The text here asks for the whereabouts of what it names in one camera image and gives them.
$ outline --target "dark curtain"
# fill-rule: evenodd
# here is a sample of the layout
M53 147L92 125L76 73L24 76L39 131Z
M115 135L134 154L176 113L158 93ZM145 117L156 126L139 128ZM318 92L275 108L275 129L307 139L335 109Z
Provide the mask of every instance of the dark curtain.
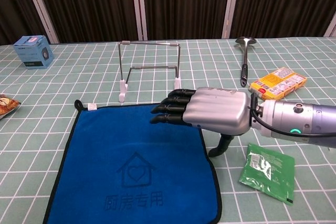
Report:
M60 42L138 40L133 0L44 0Z
M227 0L144 0L148 39L221 38Z
M33 0L0 0L0 45L30 35L46 35Z
M336 0L237 0L230 38L323 36Z

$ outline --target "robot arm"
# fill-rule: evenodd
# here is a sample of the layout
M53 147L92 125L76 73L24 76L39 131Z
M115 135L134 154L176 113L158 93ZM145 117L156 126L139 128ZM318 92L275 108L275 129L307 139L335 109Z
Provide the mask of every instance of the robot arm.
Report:
M151 123L188 125L220 133L223 153L234 136L251 127L261 135L336 147L336 106L266 100L257 104L244 92L218 88L172 91L152 113Z

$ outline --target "green grid tablecloth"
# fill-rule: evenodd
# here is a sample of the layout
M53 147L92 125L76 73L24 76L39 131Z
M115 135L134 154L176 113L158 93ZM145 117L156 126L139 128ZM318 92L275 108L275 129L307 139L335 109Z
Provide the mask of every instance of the green grid tablecloth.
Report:
M181 40L182 88L240 86L241 47L234 40ZM0 222L41 223L65 143L76 116L74 101L116 105L119 95L117 43L52 45L55 59L45 70L26 69L12 46L0 47L0 93L22 106L0 120ZM129 45L123 71L136 65L175 65L176 49ZM258 39L248 53L249 82L280 67L308 77L285 100L336 105L336 39ZM160 102L174 87L174 71L137 70L131 74L124 104ZM219 135L204 131L206 147ZM293 206L238 182L248 143L296 160ZM212 159L223 199L221 222L336 223L336 151L266 138L250 130Z

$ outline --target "blue microfiber cloth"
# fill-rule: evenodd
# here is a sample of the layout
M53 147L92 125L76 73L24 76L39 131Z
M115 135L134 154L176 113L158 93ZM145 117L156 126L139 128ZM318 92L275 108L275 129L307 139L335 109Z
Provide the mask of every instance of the blue microfiber cloth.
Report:
M202 131L150 124L154 104L88 111L78 100L44 223L217 223Z

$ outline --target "towel tag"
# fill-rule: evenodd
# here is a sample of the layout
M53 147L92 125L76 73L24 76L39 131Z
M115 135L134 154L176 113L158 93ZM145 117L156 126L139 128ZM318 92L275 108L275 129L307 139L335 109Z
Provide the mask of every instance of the towel tag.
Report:
M97 105L95 103L88 103L88 111L97 110Z

